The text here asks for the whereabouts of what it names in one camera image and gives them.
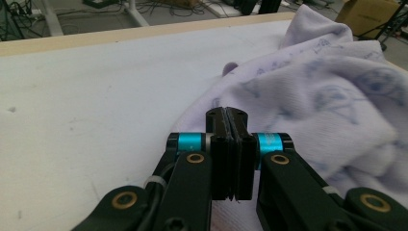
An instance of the cardboard box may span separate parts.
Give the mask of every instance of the cardboard box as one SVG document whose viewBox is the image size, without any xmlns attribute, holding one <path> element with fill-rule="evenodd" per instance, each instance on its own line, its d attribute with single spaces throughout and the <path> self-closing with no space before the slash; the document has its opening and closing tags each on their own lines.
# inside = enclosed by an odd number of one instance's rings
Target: cardboard box
<svg viewBox="0 0 408 231">
<path fill-rule="evenodd" d="M 354 36 L 360 37 L 369 30 L 386 23 L 399 7 L 394 0 L 343 0 L 344 6 L 336 22 L 346 24 Z M 363 35 L 365 39 L 374 39 L 381 29 Z"/>
</svg>

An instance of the white tabletop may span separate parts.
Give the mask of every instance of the white tabletop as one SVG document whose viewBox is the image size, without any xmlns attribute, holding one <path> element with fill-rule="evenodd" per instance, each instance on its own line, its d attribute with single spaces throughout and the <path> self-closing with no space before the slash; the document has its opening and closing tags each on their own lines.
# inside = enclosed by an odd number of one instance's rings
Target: white tabletop
<svg viewBox="0 0 408 231">
<path fill-rule="evenodd" d="M 0 45 L 0 230 L 69 230 L 110 190 L 142 186 L 223 66 L 278 49 L 290 21 L 265 21 Z"/>
</svg>

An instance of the brass screw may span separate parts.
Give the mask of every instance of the brass screw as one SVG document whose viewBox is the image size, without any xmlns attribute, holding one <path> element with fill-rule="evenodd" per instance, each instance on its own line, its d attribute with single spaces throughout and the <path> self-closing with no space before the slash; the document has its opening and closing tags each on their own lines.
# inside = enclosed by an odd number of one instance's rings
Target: brass screw
<svg viewBox="0 0 408 231">
<path fill-rule="evenodd" d="M 360 196 L 360 200 L 364 205 L 377 212 L 388 213 L 391 211 L 391 205 L 379 196 L 364 193 Z"/>
<path fill-rule="evenodd" d="M 132 207 L 137 200 L 138 196 L 134 192 L 121 192 L 112 200 L 112 206 L 119 210 L 125 210 Z"/>
<path fill-rule="evenodd" d="M 190 154 L 187 156 L 187 161 L 192 164 L 200 164 L 204 161 L 204 156 L 201 154 Z"/>
<path fill-rule="evenodd" d="M 276 163 L 278 165 L 282 165 L 282 166 L 287 165 L 289 163 L 288 157 L 283 156 L 283 155 L 273 155 L 272 157 L 270 157 L 270 159 L 274 163 Z"/>
</svg>

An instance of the white cloth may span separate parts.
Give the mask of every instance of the white cloth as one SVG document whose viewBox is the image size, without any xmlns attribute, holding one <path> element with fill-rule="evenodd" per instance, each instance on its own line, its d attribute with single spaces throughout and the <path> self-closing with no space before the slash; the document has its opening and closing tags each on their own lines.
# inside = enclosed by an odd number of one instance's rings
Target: white cloth
<svg viewBox="0 0 408 231">
<path fill-rule="evenodd" d="M 249 132 L 288 133 L 342 195 L 365 186 L 408 207 L 407 82 L 387 64 L 378 41 L 353 41 L 347 26 L 302 5 L 280 50 L 228 64 L 173 131 L 205 132 L 208 110 L 238 108 L 249 114 Z M 254 205 L 216 202 L 213 229 L 260 230 L 249 220 Z"/>
</svg>

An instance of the zip tie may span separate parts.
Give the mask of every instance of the zip tie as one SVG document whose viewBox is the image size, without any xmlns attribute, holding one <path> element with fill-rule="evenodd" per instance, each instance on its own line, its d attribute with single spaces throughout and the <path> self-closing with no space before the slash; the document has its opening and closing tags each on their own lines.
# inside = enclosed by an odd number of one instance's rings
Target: zip tie
<svg viewBox="0 0 408 231">
<path fill-rule="evenodd" d="M 337 194 L 340 195 L 340 192 L 333 186 L 326 186 L 322 188 L 327 194 Z"/>
<path fill-rule="evenodd" d="M 163 177 L 158 176 L 158 175 L 151 175 L 149 176 L 146 181 L 144 182 L 143 187 L 146 188 L 147 184 L 153 182 L 153 183 L 158 183 L 160 185 L 163 186 L 163 188 L 165 189 L 167 187 L 167 182 L 165 179 L 163 179 Z"/>
</svg>

